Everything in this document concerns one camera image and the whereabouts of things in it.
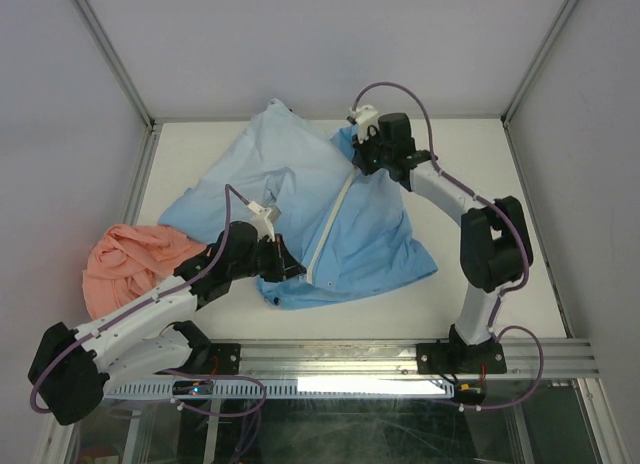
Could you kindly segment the light blue zip jacket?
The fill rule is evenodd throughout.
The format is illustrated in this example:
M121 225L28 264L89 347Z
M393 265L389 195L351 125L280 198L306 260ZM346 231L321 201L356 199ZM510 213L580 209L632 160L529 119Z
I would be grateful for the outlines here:
M225 185L277 207L275 230L306 269L285 282L258 280L263 298L283 310L368 298L434 275L399 185L386 171L364 176L353 167L355 132L326 137L274 99L158 222L212 244L224 228Z

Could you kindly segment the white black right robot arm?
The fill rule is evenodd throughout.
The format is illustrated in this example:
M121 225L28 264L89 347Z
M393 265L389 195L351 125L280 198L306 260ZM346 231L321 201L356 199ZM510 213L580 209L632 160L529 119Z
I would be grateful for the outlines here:
M459 261L468 282L463 307L445 340L417 345L419 373L505 373L495 321L503 297L527 282L533 263L521 203L513 196L490 201L446 172L433 151L417 149L404 113L363 106L347 119L357 130L353 162L360 171L386 170L460 229Z

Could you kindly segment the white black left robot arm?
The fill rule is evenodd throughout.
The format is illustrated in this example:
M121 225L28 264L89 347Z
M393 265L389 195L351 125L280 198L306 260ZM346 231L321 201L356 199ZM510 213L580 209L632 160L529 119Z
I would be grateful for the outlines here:
M281 235L231 223L215 243L119 310L75 328L62 322L48 328L28 371L32 410L70 425L110 391L141 378L210 371L219 364L211 359L210 338L194 322L197 311L237 280L282 283L305 271Z

